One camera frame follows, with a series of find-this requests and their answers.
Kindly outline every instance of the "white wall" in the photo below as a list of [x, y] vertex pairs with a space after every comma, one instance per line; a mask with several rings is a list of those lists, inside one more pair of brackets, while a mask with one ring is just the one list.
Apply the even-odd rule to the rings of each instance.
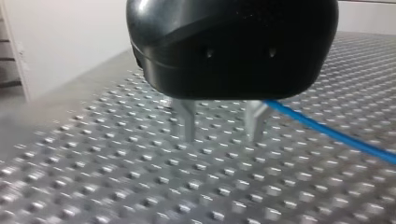
[[5, 0], [28, 100], [130, 47], [126, 0]]
[[340, 31], [396, 35], [396, 4], [339, 2], [339, 7]]

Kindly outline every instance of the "diamond plate floor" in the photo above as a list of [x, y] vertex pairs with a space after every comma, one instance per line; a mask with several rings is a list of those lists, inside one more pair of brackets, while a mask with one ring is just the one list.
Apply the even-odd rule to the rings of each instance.
[[[340, 34], [318, 82], [284, 101], [396, 150], [396, 38]], [[243, 102], [197, 103], [193, 145], [140, 72], [0, 167], [0, 223], [396, 223], [396, 169]]]

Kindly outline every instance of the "black plastic casing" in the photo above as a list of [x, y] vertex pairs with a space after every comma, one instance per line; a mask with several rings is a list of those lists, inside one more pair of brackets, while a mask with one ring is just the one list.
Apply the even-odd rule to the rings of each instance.
[[317, 79], [336, 0], [129, 0], [134, 55], [156, 90], [179, 99], [291, 97]]

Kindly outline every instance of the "metal surface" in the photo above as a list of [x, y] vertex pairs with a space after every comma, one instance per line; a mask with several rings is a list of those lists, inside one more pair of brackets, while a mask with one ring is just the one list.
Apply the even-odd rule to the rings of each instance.
[[[395, 151], [395, 67], [395, 37], [340, 34], [319, 81], [285, 103]], [[111, 88], [94, 100], [99, 81], [79, 86], [84, 103], [68, 86], [74, 97], [54, 93], [1, 122], [23, 145], [1, 146], [0, 223], [396, 223], [394, 166], [277, 113], [250, 144], [244, 102], [198, 103], [189, 145], [140, 72], [112, 76], [122, 80], [102, 78]], [[73, 111], [32, 127], [62, 102]]]

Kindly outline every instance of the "blue hose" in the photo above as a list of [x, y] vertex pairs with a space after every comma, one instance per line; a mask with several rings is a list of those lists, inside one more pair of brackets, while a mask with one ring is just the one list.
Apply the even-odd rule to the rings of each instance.
[[370, 154], [372, 156], [378, 157], [382, 159], [383, 161], [390, 162], [392, 164], [396, 164], [396, 154], [387, 152], [384, 149], [381, 149], [379, 147], [371, 146], [369, 144], [366, 144], [356, 138], [347, 136], [343, 133], [339, 133], [336, 130], [329, 128], [325, 125], [319, 124], [318, 122], [314, 121], [313, 119], [309, 119], [308, 117], [304, 116], [301, 113], [298, 113], [281, 103], [273, 100], [266, 100], [264, 101], [268, 106], [272, 107], [273, 109], [288, 115], [289, 117], [298, 120], [302, 124], [318, 131], [321, 133], [325, 133], [331, 138], [340, 141], [350, 147], [354, 147], [362, 152], [365, 152], [367, 154]]

